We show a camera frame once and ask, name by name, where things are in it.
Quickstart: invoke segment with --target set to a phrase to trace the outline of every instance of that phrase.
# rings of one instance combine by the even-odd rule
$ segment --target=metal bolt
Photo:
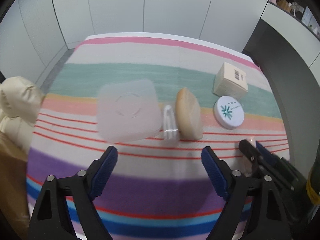
[[[47,181],[53,181],[56,177],[54,175],[49,175]]]
[[[272,181],[272,178],[269,175],[264,176],[264,179],[268,182]]]
[[[82,177],[82,176],[84,176],[84,175],[86,175],[86,174],[87,174],[87,171],[85,171],[85,170],[80,170],[80,171],[77,172],[77,175],[78,175],[79,177]]]
[[[233,171],[232,171],[232,175],[233,175],[233,176],[236,176],[236,177],[240,177],[240,176],[241,176],[241,172],[238,171],[238,170],[233,170]]]

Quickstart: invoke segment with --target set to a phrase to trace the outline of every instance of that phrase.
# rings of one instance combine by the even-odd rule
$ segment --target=yellow band
[[[313,205],[320,205],[320,196],[315,192],[315,190],[311,187],[311,173],[312,169],[309,172],[308,180],[307,180],[307,193]]]

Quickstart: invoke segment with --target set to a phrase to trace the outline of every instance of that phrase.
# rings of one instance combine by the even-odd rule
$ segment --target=green logo
[[[227,108],[227,106],[221,106],[221,108],[222,108],[222,114],[225,116],[225,117],[227,117],[227,118],[229,118],[229,120],[231,120],[232,119],[232,111],[229,111],[229,109],[230,109],[230,106],[228,106],[228,108]]]

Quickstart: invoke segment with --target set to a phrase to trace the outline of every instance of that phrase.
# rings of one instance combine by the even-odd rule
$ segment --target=blue rubber pad
[[[202,149],[201,152],[201,162],[207,171],[209,179],[217,193],[218,196],[222,197],[225,201],[227,201],[230,197],[228,193],[228,184],[226,179],[224,178],[222,172],[220,171],[218,165],[215,163],[213,158],[211,157],[209,151],[206,148]]]
[[[274,167],[276,165],[276,158],[270,153],[261,143],[256,141],[257,149],[263,156],[263,159],[271,166]]]
[[[117,163],[117,160],[118,151],[115,147],[113,147],[92,179],[91,191],[89,193],[89,196],[92,200],[102,194],[102,191],[108,179],[110,178],[110,175]]]

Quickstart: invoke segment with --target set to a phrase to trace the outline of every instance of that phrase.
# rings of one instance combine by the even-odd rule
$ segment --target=tablecloth
[[[246,72],[248,94],[240,102],[244,123],[221,127],[212,107],[215,75],[223,62]],[[97,95],[113,82],[150,79],[159,103],[174,101],[187,87],[198,99],[204,136],[164,144],[163,135],[116,143],[118,163],[94,201],[114,240],[205,239],[224,201],[217,196],[201,164],[201,149],[211,146],[232,169],[243,171],[237,145],[255,136],[267,149],[289,159],[288,141],[269,83],[246,55],[206,41],[156,33],[89,36],[74,51],[46,96],[29,151],[27,192],[32,211],[46,177],[74,175],[100,158],[109,146],[97,132]],[[69,212],[78,237],[85,239],[72,198]],[[239,237],[250,208],[248,199],[236,230]]]

